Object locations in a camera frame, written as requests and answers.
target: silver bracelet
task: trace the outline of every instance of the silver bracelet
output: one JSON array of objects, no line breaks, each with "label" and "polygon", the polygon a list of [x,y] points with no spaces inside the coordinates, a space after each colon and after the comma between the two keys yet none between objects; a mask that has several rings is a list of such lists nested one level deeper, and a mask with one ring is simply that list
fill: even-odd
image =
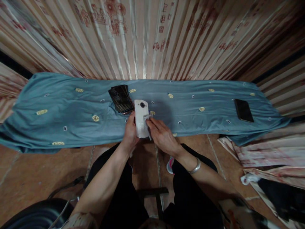
[{"label": "silver bracelet", "polygon": [[192,171],[188,171],[188,173],[190,173],[190,174],[193,174],[193,173],[197,172],[199,170],[199,168],[200,168],[201,162],[200,162],[198,157],[196,157],[196,158],[197,158],[196,168],[194,168]]}]

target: phone screen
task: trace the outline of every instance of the phone screen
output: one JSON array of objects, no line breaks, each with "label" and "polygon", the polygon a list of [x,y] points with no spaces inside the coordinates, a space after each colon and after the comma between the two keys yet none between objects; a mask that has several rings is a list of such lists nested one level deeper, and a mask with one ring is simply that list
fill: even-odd
[{"label": "phone screen", "polygon": [[133,103],[130,101],[125,90],[126,88],[122,85],[108,91],[115,104],[116,110],[120,113],[131,112],[133,110]]},{"label": "phone screen", "polygon": [[248,102],[239,99],[234,101],[238,118],[243,121],[254,122]]}]

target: forearm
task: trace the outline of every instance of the forearm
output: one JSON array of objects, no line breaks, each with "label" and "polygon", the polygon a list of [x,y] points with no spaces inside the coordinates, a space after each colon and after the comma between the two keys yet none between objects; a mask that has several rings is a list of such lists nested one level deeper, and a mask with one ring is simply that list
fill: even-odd
[{"label": "forearm", "polygon": [[[183,147],[175,157],[187,171],[192,171],[197,166],[197,158],[187,152]],[[200,169],[191,174],[200,189],[217,204],[218,201],[238,197],[237,190],[217,172],[201,162]]]},{"label": "forearm", "polygon": [[89,183],[71,215],[81,212],[98,216],[97,219],[103,218],[131,150],[130,146],[125,144],[124,141],[120,143],[108,161]]}]

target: leg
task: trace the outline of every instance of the leg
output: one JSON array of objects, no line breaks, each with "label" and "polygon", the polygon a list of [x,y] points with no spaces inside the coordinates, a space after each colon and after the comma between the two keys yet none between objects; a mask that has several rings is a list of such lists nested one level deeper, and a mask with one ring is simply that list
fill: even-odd
[{"label": "leg", "polygon": [[[119,143],[104,152],[93,163],[88,179],[84,184],[84,189],[110,158],[118,145]],[[126,225],[129,225],[130,228],[138,228],[148,218],[148,213],[132,184],[132,169],[126,163],[100,228],[122,228]]]},{"label": "leg", "polygon": [[[200,155],[185,144],[181,144],[190,154],[199,158],[203,163],[217,172],[214,163]],[[213,202],[202,192],[191,175],[178,162],[173,165],[174,202],[164,211],[165,221],[175,228],[223,228],[220,211]]]}]

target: teal fabric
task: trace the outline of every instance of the teal fabric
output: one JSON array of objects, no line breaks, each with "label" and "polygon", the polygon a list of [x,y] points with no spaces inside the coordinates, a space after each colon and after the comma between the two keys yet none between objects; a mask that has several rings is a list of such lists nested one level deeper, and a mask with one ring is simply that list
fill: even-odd
[{"label": "teal fabric", "polygon": [[[242,145],[290,122],[252,83],[86,80],[38,73],[19,95],[13,115],[0,127],[0,143],[23,153],[52,153],[60,148],[119,142],[127,116],[115,110],[108,90],[122,84],[128,85],[129,90],[135,89],[136,92],[129,93],[132,100],[147,101],[149,110],[156,113],[155,118],[163,120],[177,136],[238,135],[231,139]],[[238,119],[234,99],[249,103],[254,123]],[[47,113],[37,115],[37,111],[45,109]],[[52,145],[53,142],[64,142],[64,145]]]}]

